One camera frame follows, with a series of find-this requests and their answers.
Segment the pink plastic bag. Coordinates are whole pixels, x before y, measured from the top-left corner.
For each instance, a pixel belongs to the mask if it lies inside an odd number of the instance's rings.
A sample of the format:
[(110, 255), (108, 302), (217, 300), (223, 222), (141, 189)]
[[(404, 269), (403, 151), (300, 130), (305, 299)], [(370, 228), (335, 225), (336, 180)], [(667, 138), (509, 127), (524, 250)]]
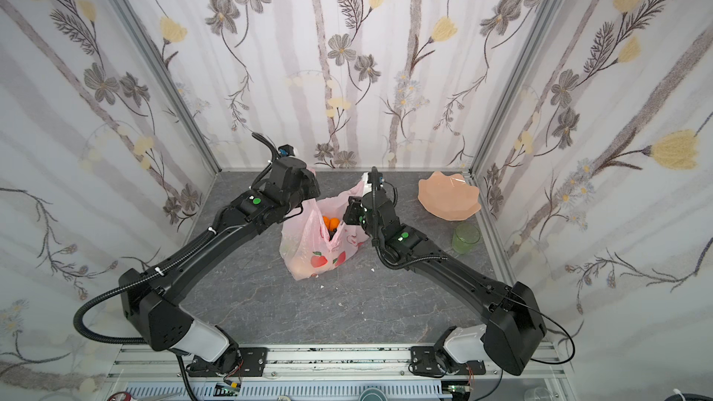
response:
[[(307, 200), (302, 210), (289, 213), (282, 224), (280, 255), (295, 280), (315, 278), (341, 267), (369, 237), (358, 226), (347, 226), (343, 216), (349, 197), (362, 193), (361, 176), (333, 197)], [(331, 236), (322, 217), (336, 217), (341, 224)]]

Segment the pink scalloped bowl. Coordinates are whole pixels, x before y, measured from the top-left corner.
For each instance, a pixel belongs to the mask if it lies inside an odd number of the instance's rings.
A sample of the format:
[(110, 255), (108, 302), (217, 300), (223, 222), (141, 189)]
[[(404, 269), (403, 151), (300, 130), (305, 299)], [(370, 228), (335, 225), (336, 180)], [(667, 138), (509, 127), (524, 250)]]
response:
[(436, 171), (419, 181), (418, 200), (423, 208), (446, 221), (465, 221), (478, 213), (480, 189), (461, 174), (446, 176)]

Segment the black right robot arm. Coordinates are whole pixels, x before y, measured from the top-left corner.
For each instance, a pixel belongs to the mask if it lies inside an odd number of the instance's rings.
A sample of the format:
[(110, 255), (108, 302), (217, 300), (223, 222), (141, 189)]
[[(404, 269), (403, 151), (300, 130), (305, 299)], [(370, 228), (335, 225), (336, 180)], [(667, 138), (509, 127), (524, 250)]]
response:
[(414, 374), (442, 378), (473, 361), (490, 360), (501, 371), (520, 376), (545, 339), (551, 317), (538, 307), (522, 282), (509, 285), (468, 267), (443, 251), (428, 235), (397, 215), (395, 190), (377, 168), (362, 176), (364, 189), (349, 199), (345, 224), (359, 226), (371, 240), (379, 261), (390, 270), (412, 271), (439, 285), (479, 318), (469, 328), (448, 328), (423, 358), (414, 358)]

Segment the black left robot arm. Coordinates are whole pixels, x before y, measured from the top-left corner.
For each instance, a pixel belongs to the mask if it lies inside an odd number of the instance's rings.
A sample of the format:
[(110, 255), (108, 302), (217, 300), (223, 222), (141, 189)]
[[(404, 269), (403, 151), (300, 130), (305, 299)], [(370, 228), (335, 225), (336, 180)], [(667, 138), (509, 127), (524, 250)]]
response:
[[(74, 314), (83, 337), (109, 345), (148, 345), (156, 352), (193, 355), (211, 373), (227, 376), (243, 362), (241, 349), (224, 330), (197, 319), (180, 305), (191, 290), (230, 254), (272, 226), (282, 224), (319, 196), (319, 183), (293, 146), (275, 146), (265, 136), (254, 139), (270, 152), (267, 166), (247, 191), (216, 214), (212, 224), (165, 260), (143, 272), (130, 269), (117, 288), (96, 296)], [(136, 337), (113, 337), (91, 330), (85, 315), (95, 306), (120, 298)]]

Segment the orange fake fruit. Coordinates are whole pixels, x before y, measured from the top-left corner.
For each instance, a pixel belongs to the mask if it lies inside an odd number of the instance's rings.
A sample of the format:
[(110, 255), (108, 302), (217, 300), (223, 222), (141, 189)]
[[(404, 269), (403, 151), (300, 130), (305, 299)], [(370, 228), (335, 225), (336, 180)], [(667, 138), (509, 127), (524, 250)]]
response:
[(323, 220), (323, 223), (326, 226), (329, 234), (331, 236), (333, 236), (336, 233), (336, 231), (338, 230), (338, 228), (341, 224), (341, 220), (336, 217), (326, 217), (326, 216), (323, 216), (322, 220)]

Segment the green translucent cup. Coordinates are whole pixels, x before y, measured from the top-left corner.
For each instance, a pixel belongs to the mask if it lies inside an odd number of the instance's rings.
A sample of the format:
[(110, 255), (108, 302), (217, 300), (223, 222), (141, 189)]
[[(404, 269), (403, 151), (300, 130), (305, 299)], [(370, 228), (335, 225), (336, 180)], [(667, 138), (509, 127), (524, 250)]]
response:
[(452, 237), (452, 249), (457, 255), (469, 254), (482, 239), (480, 228), (475, 223), (463, 222), (456, 226)]

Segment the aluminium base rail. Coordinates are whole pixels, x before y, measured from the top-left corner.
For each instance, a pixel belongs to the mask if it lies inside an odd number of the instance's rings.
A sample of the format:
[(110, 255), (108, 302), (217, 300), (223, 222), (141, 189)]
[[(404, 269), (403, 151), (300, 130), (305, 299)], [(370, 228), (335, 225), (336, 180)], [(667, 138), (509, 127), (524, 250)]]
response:
[(536, 362), (512, 376), (487, 358), (454, 371), (438, 369), (429, 345), (246, 345), (228, 377), (211, 375), (191, 356), (126, 345), (115, 358), (104, 392), (137, 398), (188, 400), (357, 400), (368, 388), (390, 400), (574, 400), (562, 369)]

